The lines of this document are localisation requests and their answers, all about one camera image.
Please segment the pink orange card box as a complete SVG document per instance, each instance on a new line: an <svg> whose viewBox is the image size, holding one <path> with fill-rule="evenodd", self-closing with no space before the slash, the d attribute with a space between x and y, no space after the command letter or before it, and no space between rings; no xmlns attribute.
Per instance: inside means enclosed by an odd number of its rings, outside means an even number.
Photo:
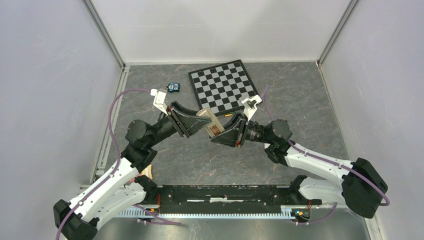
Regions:
<svg viewBox="0 0 424 240"><path fill-rule="evenodd" d="M148 165L140 174L140 176L147 176L149 179L153 179L153 174L152 174L152 165Z"/></svg>

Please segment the black white checkerboard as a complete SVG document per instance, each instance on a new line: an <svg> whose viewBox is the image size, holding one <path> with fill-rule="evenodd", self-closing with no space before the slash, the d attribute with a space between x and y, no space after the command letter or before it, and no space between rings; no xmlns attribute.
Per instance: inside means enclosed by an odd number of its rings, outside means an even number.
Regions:
<svg viewBox="0 0 424 240"><path fill-rule="evenodd" d="M198 107L225 115L244 108L245 98L258 95L242 60L234 60L188 73Z"/></svg>

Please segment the small blue owl toy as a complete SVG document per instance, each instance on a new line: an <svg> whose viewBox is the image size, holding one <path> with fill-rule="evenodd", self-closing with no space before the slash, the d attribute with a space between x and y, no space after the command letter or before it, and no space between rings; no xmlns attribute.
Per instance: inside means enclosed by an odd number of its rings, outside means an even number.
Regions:
<svg viewBox="0 0 424 240"><path fill-rule="evenodd" d="M178 93L178 92L180 92L180 89L181 89L180 84L177 83L177 82L171 82L166 87L166 90L169 93Z"/></svg>

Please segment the beige remote control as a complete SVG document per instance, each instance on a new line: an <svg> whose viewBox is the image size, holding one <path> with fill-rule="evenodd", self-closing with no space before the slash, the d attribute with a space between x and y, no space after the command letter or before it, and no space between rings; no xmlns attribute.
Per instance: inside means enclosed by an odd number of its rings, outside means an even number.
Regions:
<svg viewBox="0 0 424 240"><path fill-rule="evenodd" d="M210 122L205 126L206 131L209 134L211 138L223 133L225 131L225 128L220 123L216 115L212 112L212 110L209 107L205 107L202 110L198 111L196 113L196 116L208 118Z"/></svg>

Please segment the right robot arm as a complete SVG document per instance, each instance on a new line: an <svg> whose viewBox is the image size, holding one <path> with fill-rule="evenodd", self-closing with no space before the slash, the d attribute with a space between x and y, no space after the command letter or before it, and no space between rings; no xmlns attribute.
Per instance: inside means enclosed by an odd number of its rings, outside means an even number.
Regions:
<svg viewBox="0 0 424 240"><path fill-rule="evenodd" d="M371 162L361 157L355 161L338 159L312 151L290 139L293 133L286 120L261 125L237 113L225 125L213 123L210 131L213 143L234 148L240 148L245 141L263 143L267 146L264 152L273 163L319 176L320 179L296 178L295 187L288 191L295 204L306 200L341 203L367 219L372 219L379 207L390 205L388 185Z"/></svg>

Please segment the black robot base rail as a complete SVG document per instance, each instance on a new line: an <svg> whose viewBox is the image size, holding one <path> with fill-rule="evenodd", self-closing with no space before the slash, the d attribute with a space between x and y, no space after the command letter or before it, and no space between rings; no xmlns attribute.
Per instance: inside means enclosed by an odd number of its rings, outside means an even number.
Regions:
<svg viewBox="0 0 424 240"><path fill-rule="evenodd" d="M161 214L277 214L282 206L322 204L289 185L159 185L140 205L157 205Z"/></svg>

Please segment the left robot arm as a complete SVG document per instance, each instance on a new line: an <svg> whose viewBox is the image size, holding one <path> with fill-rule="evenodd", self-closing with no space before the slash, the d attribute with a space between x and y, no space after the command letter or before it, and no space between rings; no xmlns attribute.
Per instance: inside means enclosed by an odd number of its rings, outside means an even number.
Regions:
<svg viewBox="0 0 424 240"><path fill-rule="evenodd" d="M151 186L152 182L137 177L157 155L153 146L175 133L189 138L212 121L176 101L164 113L154 125L140 119L132 121L125 136L128 145L118 153L114 165L84 192L54 205L57 239L63 235L68 240L92 240L101 227L125 209L142 201L151 204L156 200L157 190ZM136 181L122 190L132 178Z"/></svg>

